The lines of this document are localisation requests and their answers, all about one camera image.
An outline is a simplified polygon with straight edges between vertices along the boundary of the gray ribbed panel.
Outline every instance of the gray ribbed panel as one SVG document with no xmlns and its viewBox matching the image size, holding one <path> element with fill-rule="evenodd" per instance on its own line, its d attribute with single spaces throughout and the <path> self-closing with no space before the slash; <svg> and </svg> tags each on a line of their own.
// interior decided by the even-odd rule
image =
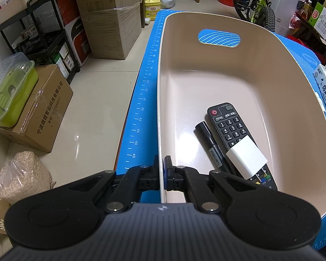
<svg viewBox="0 0 326 261">
<path fill-rule="evenodd" d="M 88 239 L 70 248 L 35 251 L 16 247 L 2 261 L 323 261 L 313 248 L 269 251 L 240 241 L 220 217 L 198 212 L 193 204 L 135 203 L 107 215 Z"/>
</svg>

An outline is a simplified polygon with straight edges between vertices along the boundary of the black marker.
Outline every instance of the black marker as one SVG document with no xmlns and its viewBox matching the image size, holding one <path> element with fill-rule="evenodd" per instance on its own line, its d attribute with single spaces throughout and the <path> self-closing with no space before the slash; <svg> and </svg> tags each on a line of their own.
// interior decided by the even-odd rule
<svg viewBox="0 0 326 261">
<path fill-rule="evenodd" d="M 214 137 L 211 134 L 210 129 L 206 125 L 206 122 L 203 121 L 197 124 L 196 131 L 198 132 L 199 136 L 202 138 L 212 159 L 215 162 L 215 165 L 218 168 L 220 168 L 221 171 L 233 174 L 230 165 L 227 163 L 223 153 L 220 150 L 220 147 L 217 145 Z"/>
</svg>

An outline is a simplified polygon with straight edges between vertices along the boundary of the transparent plastic lid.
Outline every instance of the transparent plastic lid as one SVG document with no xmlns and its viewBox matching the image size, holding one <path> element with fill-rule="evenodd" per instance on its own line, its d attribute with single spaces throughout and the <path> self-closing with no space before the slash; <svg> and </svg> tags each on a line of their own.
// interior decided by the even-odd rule
<svg viewBox="0 0 326 261">
<path fill-rule="evenodd" d="M 0 121 L 7 114 L 12 101 L 21 90 L 28 73 L 35 62 L 22 53 L 14 54 L 3 60 L 0 65 Z"/>
</svg>

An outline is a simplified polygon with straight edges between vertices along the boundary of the clear plastic bag of wood shavings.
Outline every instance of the clear plastic bag of wood shavings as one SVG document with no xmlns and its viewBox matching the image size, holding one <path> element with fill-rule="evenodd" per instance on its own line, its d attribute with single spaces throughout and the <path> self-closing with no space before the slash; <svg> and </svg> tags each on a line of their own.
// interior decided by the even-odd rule
<svg viewBox="0 0 326 261">
<path fill-rule="evenodd" d="M 54 187 L 51 173 L 32 151 L 17 153 L 0 172 L 0 197 L 14 204 Z"/>
</svg>

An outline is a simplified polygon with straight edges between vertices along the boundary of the black remote control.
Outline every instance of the black remote control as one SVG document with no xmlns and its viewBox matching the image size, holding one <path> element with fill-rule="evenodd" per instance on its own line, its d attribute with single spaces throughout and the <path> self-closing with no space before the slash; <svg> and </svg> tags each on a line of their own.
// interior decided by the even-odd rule
<svg viewBox="0 0 326 261">
<path fill-rule="evenodd" d="M 256 144 L 248 128 L 232 104 L 222 103 L 210 107 L 208 109 L 208 115 L 222 138 L 227 150 L 232 148 L 247 135 L 249 135 L 251 140 Z M 253 177 L 248 179 L 248 181 L 262 184 L 275 190 L 278 189 L 267 164 L 265 164 Z"/>
</svg>

